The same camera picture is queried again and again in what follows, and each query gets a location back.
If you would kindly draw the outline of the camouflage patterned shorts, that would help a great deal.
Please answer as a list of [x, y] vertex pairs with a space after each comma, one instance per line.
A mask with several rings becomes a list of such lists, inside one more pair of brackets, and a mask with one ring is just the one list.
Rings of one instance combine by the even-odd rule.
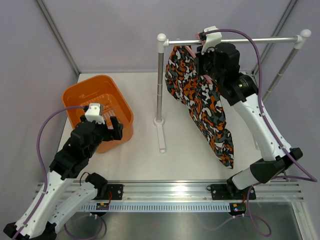
[[186, 106], [190, 118], [206, 139], [218, 160], [234, 168], [234, 143], [216, 84], [199, 76], [193, 55], [186, 46], [174, 46], [168, 58], [164, 80], [168, 92]]

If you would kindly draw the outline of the pink clothes hanger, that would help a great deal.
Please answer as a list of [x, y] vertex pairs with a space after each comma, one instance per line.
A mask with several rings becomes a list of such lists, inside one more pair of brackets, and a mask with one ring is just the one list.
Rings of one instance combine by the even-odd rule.
[[[199, 40], [200, 39], [200, 33], [197, 32], [195, 34], [195, 37]], [[196, 59], [196, 54], [194, 53], [194, 51], [192, 50], [192, 48], [190, 46], [187, 46], [185, 45], [184, 46], [185, 49], [189, 52], [189, 54], [192, 56], [192, 58], [195, 60]], [[209, 84], [209, 85], [212, 85], [213, 82], [212, 82], [212, 79], [210, 76], [208, 76], [207, 74], [204, 75], [204, 78], [206, 79], [206, 82]]]

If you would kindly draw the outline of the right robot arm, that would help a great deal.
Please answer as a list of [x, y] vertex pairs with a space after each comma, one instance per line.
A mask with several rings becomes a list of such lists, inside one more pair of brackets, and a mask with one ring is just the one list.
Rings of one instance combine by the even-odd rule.
[[259, 147], [262, 158], [245, 170], [231, 176], [218, 189], [230, 199], [241, 199], [250, 186], [265, 184], [298, 161], [303, 152], [293, 148], [275, 127], [269, 114], [259, 105], [259, 90], [253, 79], [240, 72], [240, 53], [231, 43], [219, 43], [202, 53], [195, 54], [196, 70], [208, 75], [244, 120]]

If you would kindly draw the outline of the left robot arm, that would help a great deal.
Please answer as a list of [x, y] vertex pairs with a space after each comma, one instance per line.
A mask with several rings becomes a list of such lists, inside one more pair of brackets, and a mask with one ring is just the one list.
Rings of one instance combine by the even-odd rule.
[[58, 151], [32, 204], [16, 222], [8, 223], [3, 232], [13, 240], [54, 240], [62, 226], [90, 200], [103, 199], [108, 192], [108, 181], [97, 173], [89, 174], [84, 184], [58, 205], [66, 189], [88, 165], [102, 142], [122, 139], [123, 124], [111, 116], [112, 128], [88, 121], [84, 116]]

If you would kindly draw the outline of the orange plastic basket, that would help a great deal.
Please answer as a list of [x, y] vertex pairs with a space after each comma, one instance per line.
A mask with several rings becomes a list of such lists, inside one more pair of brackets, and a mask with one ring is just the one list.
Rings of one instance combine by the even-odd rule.
[[81, 121], [82, 115], [88, 115], [90, 120], [103, 120], [108, 129], [112, 130], [111, 117], [123, 125], [120, 140], [103, 141], [96, 152], [103, 154], [123, 143], [128, 142], [134, 133], [134, 115], [113, 79], [107, 75], [97, 75], [67, 88], [62, 95], [64, 106], [88, 107], [85, 113], [82, 109], [67, 111], [68, 119], [73, 128]]

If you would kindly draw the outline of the white and silver clothes rack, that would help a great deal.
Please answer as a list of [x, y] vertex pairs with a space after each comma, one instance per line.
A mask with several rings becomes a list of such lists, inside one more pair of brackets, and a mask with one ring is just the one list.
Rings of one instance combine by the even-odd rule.
[[[304, 29], [300, 32], [300, 34], [291, 36], [291, 37], [279, 37], [279, 36], [271, 36], [267, 38], [250, 38], [245, 33], [235, 30], [235, 29], [218, 29], [218, 32], [228, 32], [228, 33], [236, 33], [243, 36], [242, 39], [221, 39], [220, 43], [230, 43], [230, 44], [247, 44], [250, 43], [257, 57], [257, 71], [261, 75], [262, 74], [262, 57], [259, 55], [258, 48], [256, 44], [275, 44], [275, 43], [294, 43], [294, 47], [285, 62], [283, 63], [281, 69], [278, 71], [277, 76], [274, 81], [271, 83], [269, 88], [266, 91], [265, 96], [263, 97], [265, 100], [269, 97], [270, 93], [273, 91], [282, 75], [292, 62], [293, 58], [297, 54], [298, 50], [302, 48], [307, 38], [309, 38], [312, 32], [309, 29]], [[165, 135], [164, 135], [164, 118], [162, 116], [162, 105], [163, 105], [163, 75], [164, 75], [164, 55], [166, 48], [170, 46], [193, 46], [193, 45], [201, 45], [203, 44], [200, 39], [197, 40], [169, 40], [164, 33], [160, 33], [157, 35], [157, 50], [158, 50], [158, 67], [157, 67], [157, 94], [156, 94], [156, 115], [154, 118], [154, 125], [157, 129], [157, 139], [159, 152], [166, 152], [166, 144], [165, 144]]]

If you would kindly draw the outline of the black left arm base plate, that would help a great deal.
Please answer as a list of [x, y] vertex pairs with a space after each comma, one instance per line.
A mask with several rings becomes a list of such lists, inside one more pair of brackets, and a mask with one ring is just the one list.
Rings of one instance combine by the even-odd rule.
[[109, 198], [115, 201], [122, 200], [123, 190], [124, 190], [123, 184], [108, 183], [107, 185], [104, 185], [98, 189], [97, 196], [94, 198], [94, 200], [108, 201]]

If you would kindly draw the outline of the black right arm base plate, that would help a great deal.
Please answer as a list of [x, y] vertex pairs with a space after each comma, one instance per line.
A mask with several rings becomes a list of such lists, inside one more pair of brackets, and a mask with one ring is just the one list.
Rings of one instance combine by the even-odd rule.
[[243, 200], [248, 196], [249, 187], [239, 190], [226, 183], [213, 183], [206, 186], [211, 193], [212, 200]]

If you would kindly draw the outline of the aluminium mounting rail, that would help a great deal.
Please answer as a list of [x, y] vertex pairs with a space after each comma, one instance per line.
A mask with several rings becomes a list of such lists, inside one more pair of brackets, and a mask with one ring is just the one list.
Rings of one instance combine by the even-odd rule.
[[[212, 200], [206, 187], [223, 184], [214, 180], [167, 180], [167, 181], [112, 181], [108, 184], [122, 184], [122, 202], [241, 202], [242, 200]], [[247, 194], [256, 202], [303, 202], [304, 196], [298, 182], [273, 180], [253, 187]]]

